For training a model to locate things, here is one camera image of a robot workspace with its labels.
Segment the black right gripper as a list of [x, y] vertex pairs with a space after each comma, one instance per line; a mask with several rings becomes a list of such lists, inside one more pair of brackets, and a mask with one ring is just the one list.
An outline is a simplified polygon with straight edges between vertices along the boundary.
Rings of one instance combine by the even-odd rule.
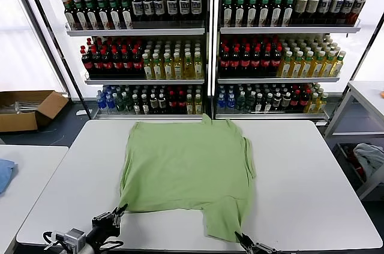
[[238, 233], [235, 231], [235, 235], [238, 239], [238, 242], [245, 250], [247, 254], [273, 254], [278, 253], [275, 248], [271, 248], [267, 245], [264, 245], [260, 242], [254, 242], [249, 236], [244, 233]]

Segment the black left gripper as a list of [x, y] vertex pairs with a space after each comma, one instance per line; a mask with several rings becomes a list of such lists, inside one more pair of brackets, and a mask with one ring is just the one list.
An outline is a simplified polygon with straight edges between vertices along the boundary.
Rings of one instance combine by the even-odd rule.
[[95, 216], [92, 220], [92, 238], [110, 238], [120, 235], [121, 217], [124, 215], [128, 204], [116, 207], [113, 211], [108, 211]]

